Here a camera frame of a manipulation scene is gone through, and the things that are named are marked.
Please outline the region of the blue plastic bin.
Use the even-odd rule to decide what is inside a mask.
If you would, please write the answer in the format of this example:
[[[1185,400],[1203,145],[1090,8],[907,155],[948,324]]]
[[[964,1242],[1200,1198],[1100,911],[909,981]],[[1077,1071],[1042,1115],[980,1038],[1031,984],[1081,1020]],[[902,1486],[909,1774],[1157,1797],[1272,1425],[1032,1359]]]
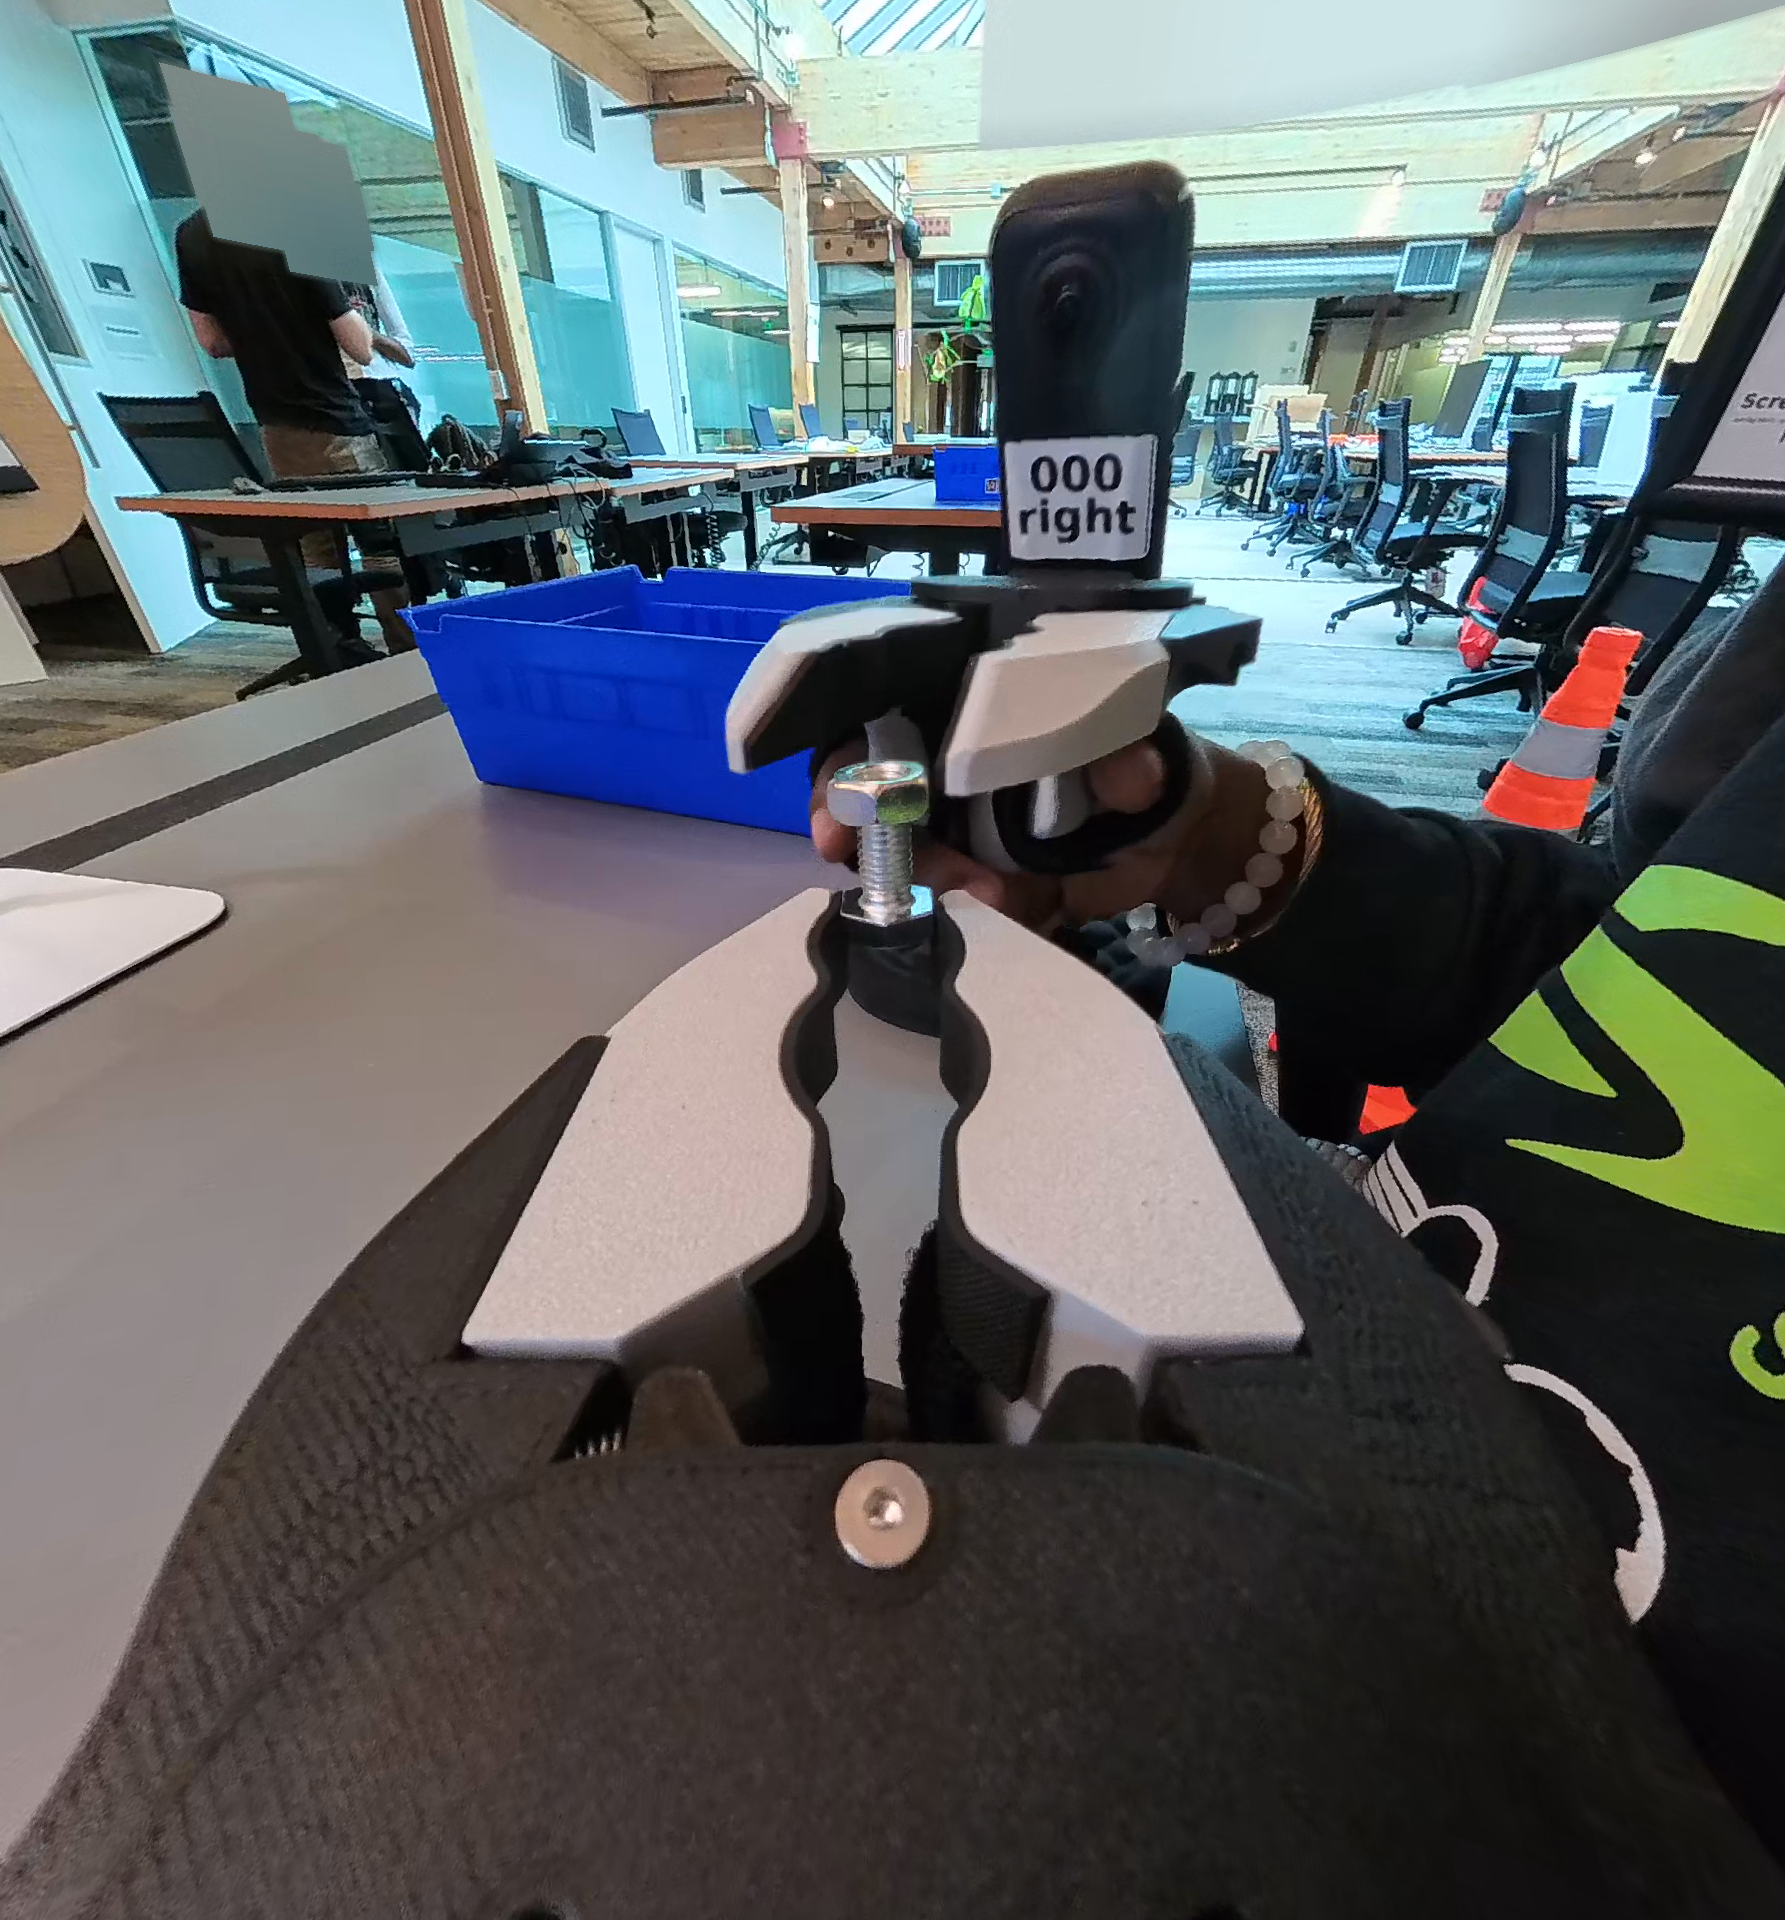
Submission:
[[[405,620],[483,783],[806,835],[810,755],[731,772],[727,700],[785,619],[907,594],[823,572],[618,564]]]

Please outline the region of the black mesh office chair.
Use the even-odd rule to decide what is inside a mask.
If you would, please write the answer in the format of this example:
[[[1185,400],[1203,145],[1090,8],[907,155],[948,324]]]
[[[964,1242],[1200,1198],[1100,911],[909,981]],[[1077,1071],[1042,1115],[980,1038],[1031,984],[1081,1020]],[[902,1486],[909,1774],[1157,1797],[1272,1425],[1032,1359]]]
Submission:
[[[317,510],[311,489],[279,487],[255,466],[215,397],[102,403],[154,487],[120,506],[179,527],[201,611],[294,638],[294,659],[243,685],[241,700],[381,659],[360,602],[384,575],[353,562],[348,522]]]

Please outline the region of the black honeycomb cushion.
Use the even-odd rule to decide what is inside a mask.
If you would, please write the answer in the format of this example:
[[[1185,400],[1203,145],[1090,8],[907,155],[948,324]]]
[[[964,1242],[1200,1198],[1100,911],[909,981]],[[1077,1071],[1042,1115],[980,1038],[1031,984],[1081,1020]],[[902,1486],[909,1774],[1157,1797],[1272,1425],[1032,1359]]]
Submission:
[[[933,976],[931,921],[909,928],[848,922],[848,992],[858,1006],[907,1034],[939,1036],[939,994]],[[1170,969],[1139,957],[1124,916],[1058,927],[1051,943],[1108,978],[1152,1020],[1162,1020]]]

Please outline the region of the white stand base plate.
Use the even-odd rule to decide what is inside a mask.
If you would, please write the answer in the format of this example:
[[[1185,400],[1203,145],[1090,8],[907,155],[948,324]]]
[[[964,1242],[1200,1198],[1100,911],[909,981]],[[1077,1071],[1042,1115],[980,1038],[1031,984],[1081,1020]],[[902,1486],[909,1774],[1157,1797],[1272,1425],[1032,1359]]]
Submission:
[[[218,892],[0,867],[0,1043],[205,937]]]

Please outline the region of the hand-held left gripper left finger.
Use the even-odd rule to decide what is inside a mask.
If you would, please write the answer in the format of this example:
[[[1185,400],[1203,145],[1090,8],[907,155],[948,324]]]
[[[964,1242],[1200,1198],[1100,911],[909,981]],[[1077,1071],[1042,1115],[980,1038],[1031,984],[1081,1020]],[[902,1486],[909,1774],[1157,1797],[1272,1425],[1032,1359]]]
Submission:
[[[801,889],[610,1026],[466,1320],[474,1357],[767,1370],[752,1287],[831,1185],[835,930],[836,897]]]

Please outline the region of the row of black office chairs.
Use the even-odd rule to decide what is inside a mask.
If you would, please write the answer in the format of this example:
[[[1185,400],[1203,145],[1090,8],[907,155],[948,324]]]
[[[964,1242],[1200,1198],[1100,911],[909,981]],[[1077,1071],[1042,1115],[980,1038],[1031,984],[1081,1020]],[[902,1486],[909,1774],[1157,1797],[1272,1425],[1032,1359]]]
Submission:
[[[1412,586],[1427,552],[1455,547],[1457,532],[1448,524],[1454,495],[1469,480],[1497,480],[1498,502],[1472,577],[1483,574],[1488,581],[1485,602],[1498,642],[1485,670],[1455,672],[1404,710],[1406,731],[1423,729],[1433,708],[1504,694],[1513,697],[1525,714],[1535,714],[1594,627],[1630,627],[1644,636],[1628,670],[1622,708],[1650,685],[1721,587],[1733,583],[1741,567],[1741,532],[1638,515],[1627,495],[1604,499],[1580,561],[1563,562],[1571,512],[1584,506],[1569,489],[1574,411],[1571,382],[1517,388],[1505,411],[1504,466],[1415,474],[1415,490],[1427,512],[1419,519],[1392,522],[1386,567],[1399,577],[1369,599],[1423,607]]]

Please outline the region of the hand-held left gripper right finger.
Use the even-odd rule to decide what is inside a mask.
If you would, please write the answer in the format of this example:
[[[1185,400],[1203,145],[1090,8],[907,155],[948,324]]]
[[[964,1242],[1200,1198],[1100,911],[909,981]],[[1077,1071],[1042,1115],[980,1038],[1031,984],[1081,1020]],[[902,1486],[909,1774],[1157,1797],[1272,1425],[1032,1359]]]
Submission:
[[[1162,1030],[968,892],[935,900],[946,1335],[998,1406],[1107,1366],[1289,1357],[1306,1322]]]

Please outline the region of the medium steel bolt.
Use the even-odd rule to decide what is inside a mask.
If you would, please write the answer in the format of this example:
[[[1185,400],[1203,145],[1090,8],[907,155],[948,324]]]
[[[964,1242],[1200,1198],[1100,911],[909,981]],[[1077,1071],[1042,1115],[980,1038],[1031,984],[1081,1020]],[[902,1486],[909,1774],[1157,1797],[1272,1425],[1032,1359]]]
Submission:
[[[933,913],[931,889],[914,879],[918,835],[910,828],[850,828],[855,837],[855,901],[846,913],[876,928],[902,928]]]

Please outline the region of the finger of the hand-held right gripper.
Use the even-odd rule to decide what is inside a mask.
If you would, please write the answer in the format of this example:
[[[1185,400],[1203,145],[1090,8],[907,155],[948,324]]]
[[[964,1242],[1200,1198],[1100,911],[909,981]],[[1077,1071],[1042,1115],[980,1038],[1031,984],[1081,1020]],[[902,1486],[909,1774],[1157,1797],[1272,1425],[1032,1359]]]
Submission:
[[[971,619],[912,597],[867,597],[783,620],[726,710],[733,774],[861,735],[890,713],[949,708],[976,651]]]
[[[976,797],[1079,772],[1166,714],[1172,613],[1044,613],[978,653],[939,755],[943,794]]]

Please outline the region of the person's right hand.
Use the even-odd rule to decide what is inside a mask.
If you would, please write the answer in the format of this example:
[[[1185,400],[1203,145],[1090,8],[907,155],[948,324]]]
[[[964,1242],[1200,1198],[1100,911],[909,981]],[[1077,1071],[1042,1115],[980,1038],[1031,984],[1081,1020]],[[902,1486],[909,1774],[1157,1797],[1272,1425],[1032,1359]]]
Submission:
[[[810,843],[835,865],[855,862],[858,833],[831,816],[827,786],[861,746],[861,740],[852,740],[831,750],[810,788]],[[1187,754],[1190,785],[1178,812],[1103,870],[1064,878],[1010,873],[921,835],[912,850],[914,879],[935,894],[967,892],[1044,937],[1061,927],[1119,918],[1141,904],[1160,907],[1180,922],[1195,921],[1239,882],[1247,862],[1260,853],[1266,781],[1258,763],[1200,735],[1187,734]],[[1149,735],[1094,760],[1084,768],[1084,781],[1104,812],[1130,816],[1152,809],[1166,785],[1160,737]]]

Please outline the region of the person's right forearm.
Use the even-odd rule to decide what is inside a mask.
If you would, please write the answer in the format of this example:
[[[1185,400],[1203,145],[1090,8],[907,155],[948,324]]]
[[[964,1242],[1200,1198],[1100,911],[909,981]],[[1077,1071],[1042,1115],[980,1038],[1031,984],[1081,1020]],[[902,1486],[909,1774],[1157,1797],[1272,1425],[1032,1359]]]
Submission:
[[[1369,1086],[1419,1101],[1457,1069],[1599,924],[1622,876],[1607,847],[1309,783],[1315,850],[1216,969],[1272,1003],[1279,1115],[1346,1141]]]

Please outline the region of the black hoodie with green print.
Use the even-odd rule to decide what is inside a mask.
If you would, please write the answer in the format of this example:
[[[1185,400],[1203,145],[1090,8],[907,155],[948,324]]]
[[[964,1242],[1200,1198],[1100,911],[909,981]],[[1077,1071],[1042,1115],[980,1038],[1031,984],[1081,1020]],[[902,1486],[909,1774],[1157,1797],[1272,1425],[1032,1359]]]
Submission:
[[[1632,1624],[1785,1870],[1785,556],[1671,720],[1616,900],[1387,1144],[1493,1222],[1508,1354],[1641,1453],[1668,1565]],[[1524,1389],[1614,1580],[1624,1477]]]

